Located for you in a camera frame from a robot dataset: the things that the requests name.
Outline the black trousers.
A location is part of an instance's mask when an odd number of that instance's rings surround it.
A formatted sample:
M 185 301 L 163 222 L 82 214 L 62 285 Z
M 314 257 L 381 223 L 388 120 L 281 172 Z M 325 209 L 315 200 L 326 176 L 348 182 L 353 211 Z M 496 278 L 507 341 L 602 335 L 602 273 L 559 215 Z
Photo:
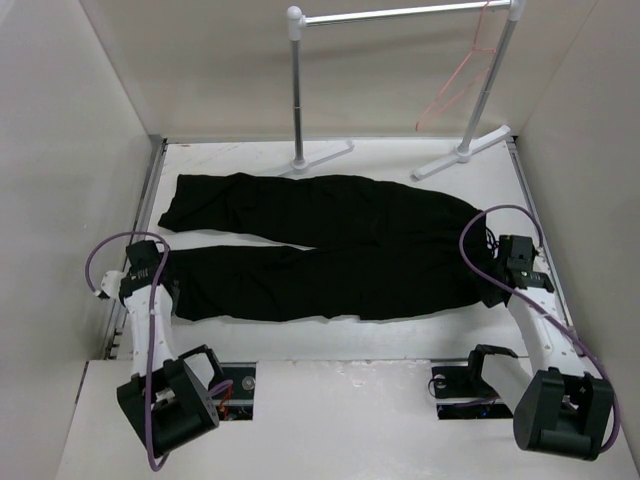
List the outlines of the black trousers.
M 389 320 L 500 300 L 478 210 L 457 197 L 359 176 L 182 175 L 158 222 L 264 244 L 175 250 L 177 315 L 285 322 Z

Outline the pink wire hanger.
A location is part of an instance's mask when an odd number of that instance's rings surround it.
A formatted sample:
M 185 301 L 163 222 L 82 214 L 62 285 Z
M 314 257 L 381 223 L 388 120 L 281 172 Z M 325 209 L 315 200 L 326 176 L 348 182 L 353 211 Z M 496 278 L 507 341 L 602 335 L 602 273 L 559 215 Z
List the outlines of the pink wire hanger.
M 424 131 L 434 123 L 488 74 L 490 63 L 497 50 L 495 46 L 482 44 L 484 17 L 491 5 L 492 1 L 486 1 L 483 5 L 468 52 L 416 120 L 416 132 Z

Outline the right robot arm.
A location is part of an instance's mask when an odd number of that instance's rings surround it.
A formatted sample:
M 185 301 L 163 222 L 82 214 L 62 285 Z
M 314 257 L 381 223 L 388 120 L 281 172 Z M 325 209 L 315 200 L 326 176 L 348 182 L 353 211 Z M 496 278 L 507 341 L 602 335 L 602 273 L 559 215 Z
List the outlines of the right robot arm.
M 535 256 L 531 238 L 501 236 L 494 275 L 510 288 L 502 301 L 521 332 L 531 370 L 509 349 L 479 346 L 482 359 L 464 370 L 464 384 L 475 395 L 494 390 L 500 396 L 520 449 L 593 461 L 602 452 L 614 389 L 588 371 L 583 349 L 548 320 L 556 295 L 549 276 L 535 269 Z

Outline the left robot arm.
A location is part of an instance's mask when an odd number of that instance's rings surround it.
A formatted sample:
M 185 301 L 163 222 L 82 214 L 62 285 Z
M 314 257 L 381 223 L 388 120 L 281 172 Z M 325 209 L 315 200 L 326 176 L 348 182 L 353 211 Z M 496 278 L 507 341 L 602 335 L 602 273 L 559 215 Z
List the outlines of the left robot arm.
M 133 337 L 131 379 L 116 390 L 118 405 L 145 447 L 151 463 L 216 429 L 220 420 L 214 397 L 224 373 L 206 345 L 177 354 L 171 319 L 177 283 L 167 270 L 168 253 L 152 240 L 126 248 L 130 267 L 119 298 Z

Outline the white clothes rack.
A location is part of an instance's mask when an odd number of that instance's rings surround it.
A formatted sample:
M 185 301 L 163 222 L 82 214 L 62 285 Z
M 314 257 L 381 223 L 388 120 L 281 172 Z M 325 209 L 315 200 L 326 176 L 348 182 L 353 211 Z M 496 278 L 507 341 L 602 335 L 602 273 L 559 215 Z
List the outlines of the white clothes rack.
M 396 9 L 385 9 L 376 11 L 353 12 L 343 14 L 331 14 L 323 16 L 307 16 L 298 6 L 292 5 L 287 9 L 287 29 L 291 46 L 292 60 L 292 99 L 293 99 L 293 125 L 294 125 L 294 157 L 290 165 L 282 170 L 282 175 L 303 174 L 312 167 L 328 162 L 340 156 L 352 152 L 355 145 L 352 141 L 345 141 L 341 146 L 334 146 L 326 152 L 320 152 L 310 157 L 304 153 L 304 140 L 302 130 L 302 104 L 301 104 L 301 68 L 300 68 L 300 43 L 302 31 L 305 28 L 350 24 L 358 22 L 379 21 L 395 18 L 407 18 L 413 16 L 427 16 L 451 12 L 478 11 L 485 13 L 493 10 L 506 10 L 507 20 L 504 25 L 500 40 L 496 48 L 489 52 L 492 54 L 492 61 L 487 70 L 486 78 L 480 90 L 476 105 L 471 114 L 464 136 L 458 146 L 448 155 L 441 157 L 428 165 L 414 170 L 411 177 L 420 181 L 431 177 L 453 165 L 464 164 L 471 158 L 505 140 L 510 134 L 510 128 L 506 125 L 477 139 L 473 137 L 481 116 L 488 102 L 492 87 L 498 75 L 500 66 L 505 57 L 508 45 L 513 36 L 517 23 L 525 10 L 524 1 L 474 1 L 457 4 L 442 4 L 421 7 L 407 7 Z

